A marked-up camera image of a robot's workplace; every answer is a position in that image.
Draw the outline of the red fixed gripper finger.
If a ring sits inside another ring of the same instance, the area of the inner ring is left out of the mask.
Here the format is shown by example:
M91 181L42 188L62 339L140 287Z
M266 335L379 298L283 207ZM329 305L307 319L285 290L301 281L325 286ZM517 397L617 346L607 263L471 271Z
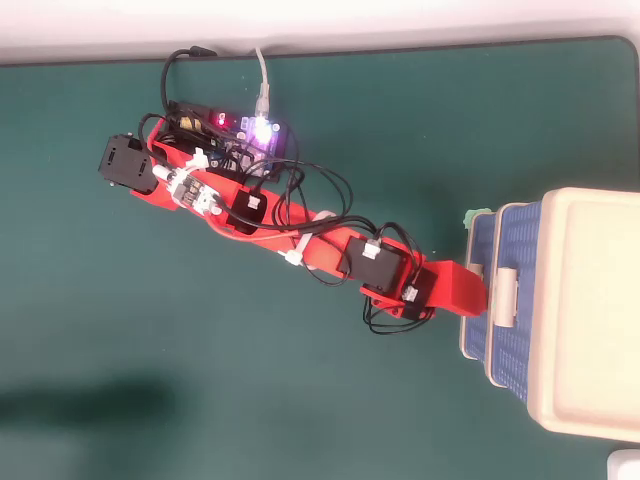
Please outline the red fixed gripper finger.
M425 262L424 267L436 276L427 307L470 317L487 310L487 287L480 276L451 260Z

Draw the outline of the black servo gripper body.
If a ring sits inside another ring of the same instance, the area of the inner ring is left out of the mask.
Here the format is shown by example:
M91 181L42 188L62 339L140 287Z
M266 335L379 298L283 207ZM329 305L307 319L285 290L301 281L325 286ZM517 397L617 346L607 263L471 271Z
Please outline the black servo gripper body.
M434 309L429 307L427 302L435 282L436 274L432 271L409 274L401 292L403 308L400 317L402 319L411 322L426 322L432 317Z

